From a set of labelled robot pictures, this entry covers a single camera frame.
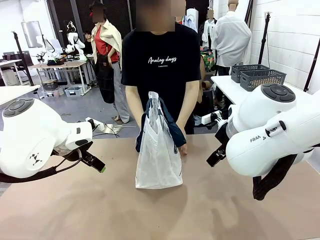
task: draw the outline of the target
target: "white wall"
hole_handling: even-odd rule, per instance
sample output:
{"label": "white wall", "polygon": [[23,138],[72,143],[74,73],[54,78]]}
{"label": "white wall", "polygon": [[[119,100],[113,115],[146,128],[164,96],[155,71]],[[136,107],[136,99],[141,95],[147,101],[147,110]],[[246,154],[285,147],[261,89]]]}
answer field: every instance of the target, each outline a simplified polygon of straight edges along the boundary
{"label": "white wall", "polygon": [[21,22],[39,21],[42,33],[48,39],[55,39],[53,25],[45,0],[4,0],[0,1],[0,58],[3,52],[17,52],[18,47],[12,31],[18,34],[21,49],[35,56],[38,48],[28,48]]}
{"label": "white wall", "polygon": [[[265,27],[265,12],[272,12],[268,26],[272,69],[287,74],[285,81],[303,89],[320,37],[320,0],[256,0],[252,13],[250,63],[258,63]],[[265,44],[262,64],[268,66]],[[310,93],[320,89],[320,61],[311,79]]]}

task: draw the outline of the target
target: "white plastic bag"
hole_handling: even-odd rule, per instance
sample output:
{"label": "white plastic bag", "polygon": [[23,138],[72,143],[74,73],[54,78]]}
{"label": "white plastic bag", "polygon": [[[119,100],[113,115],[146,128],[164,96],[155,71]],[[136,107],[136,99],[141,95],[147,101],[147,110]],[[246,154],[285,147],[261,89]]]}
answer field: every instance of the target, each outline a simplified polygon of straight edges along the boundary
{"label": "white plastic bag", "polygon": [[150,92],[152,104],[146,116],[136,166],[135,188],[165,189],[179,186],[182,181],[182,162],[169,132],[159,103],[159,96]]}

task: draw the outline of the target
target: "dark blue cloth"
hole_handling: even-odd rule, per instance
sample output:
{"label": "dark blue cloth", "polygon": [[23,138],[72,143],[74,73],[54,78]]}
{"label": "dark blue cloth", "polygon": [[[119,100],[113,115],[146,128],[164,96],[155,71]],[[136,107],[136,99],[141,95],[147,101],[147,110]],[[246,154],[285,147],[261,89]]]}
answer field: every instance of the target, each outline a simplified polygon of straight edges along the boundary
{"label": "dark blue cloth", "polygon": [[[168,125],[169,132],[171,134],[172,140],[177,148],[180,148],[181,146],[185,145],[187,143],[187,140],[183,134],[183,132],[180,130],[176,122],[174,121],[173,117],[168,112],[168,109],[164,103],[164,101],[159,97],[159,101],[161,104],[161,109],[164,114],[164,119]],[[144,133],[144,126],[146,121],[146,116],[149,117],[149,108],[152,104],[152,99],[150,98],[146,104],[146,110],[142,115],[141,118],[141,130],[139,136],[136,138],[136,144],[135,144],[135,150],[140,153],[141,148],[141,142],[142,142],[142,136]]]}

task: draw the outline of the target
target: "mannequin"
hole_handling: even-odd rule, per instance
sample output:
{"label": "mannequin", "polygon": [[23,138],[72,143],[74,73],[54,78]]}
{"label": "mannequin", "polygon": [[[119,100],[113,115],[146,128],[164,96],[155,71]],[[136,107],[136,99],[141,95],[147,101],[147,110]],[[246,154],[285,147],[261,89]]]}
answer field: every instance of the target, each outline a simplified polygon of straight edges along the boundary
{"label": "mannequin", "polygon": [[204,22],[204,29],[202,33],[202,46],[208,47],[211,50],[214,50],[212,46],[212,38],[214,35],[214,30],[216,26],[217,20],[214,18],[214,10],[208,10],[207,12],[207,20]]}
{"label": "mannequin", "polygon": [[185,25],[185,26],[195,30],[196,32],[198,32],[194,21],[192,19],[190,19],[188,16],[186,16],[186,8],[187,8],[186,1],[185,0],[179,0],[179,1],[174,1],[173,3],[177,4],[177,6],[175,6],[175,8],[179,9],[179,10],[175,9],[174,13],[175,14],[180,13],[181,15],[184,15],[184,16],[176,16],[175,17],[175,21],[177,23],[179,23],[179,24]]}
{"label": "mannequin", "polygon": [[90,5],[89,9],[91,10],[90,16],[98,21],[92,30],[91,45],[102,97],[106,103],[113,103],[113,107],[118,113],[112,119],[128,123],[130,114],[121,85],[121,34],[108,21],[107,9],[104,4],[96,0]]}
{"label": "mannequin", "polygon": [[[251,31],[245,21],[236,16],[238,0],[229,0],[229,11],[216,22],[212,46],[216,49],[216,65],[219,76],[229,75],[230,67],[243,63],[248,64],[247,59],[250,51]],[[215,103],[224,107],[222,91],[217,87],[215,91]]]}

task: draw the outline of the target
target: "plastic bin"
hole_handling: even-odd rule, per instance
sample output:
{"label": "plastic bin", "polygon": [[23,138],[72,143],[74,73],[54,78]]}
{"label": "plastic bin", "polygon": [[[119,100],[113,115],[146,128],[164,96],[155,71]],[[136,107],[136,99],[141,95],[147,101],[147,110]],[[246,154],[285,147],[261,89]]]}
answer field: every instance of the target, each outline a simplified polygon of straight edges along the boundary
{"label": "plastic bin", "polygon": [[45,98],[58,98],[60,97],[61,95],[63,95],[65,92],[64,92],[64,89],[62,87],[56,89],[56,90],[53,90],[53,91],[43,91],[42,94]]}
{"label": "plastic bin", "polygon": [[269,70],[270,68],[262,64],[253,65],[237,65],[231,68],[231,79],[237,84],[240,83],[242,71],[253,71],[253,70]]}
{"label": "plastic bin", "polygon": [[256,87],[262,84],[284,84],[286,75],[277,70],[255,70],[243,71],[240,77],[240,86],[252,92]]}
{"label": "plastic bin", "polygon": [[82,87],[77,86],[77,87],[69,87],[65,90],[65,94],[67,97],[81,97],[81,94],[84,93],[84,90]]}
{"label": "plastic bin", "polygon": [[51,80],[49,82],[43,82],[42,83],[43,90],[45,91],[53,91],[56,90],[58,86],[58,81],[57,80]]}

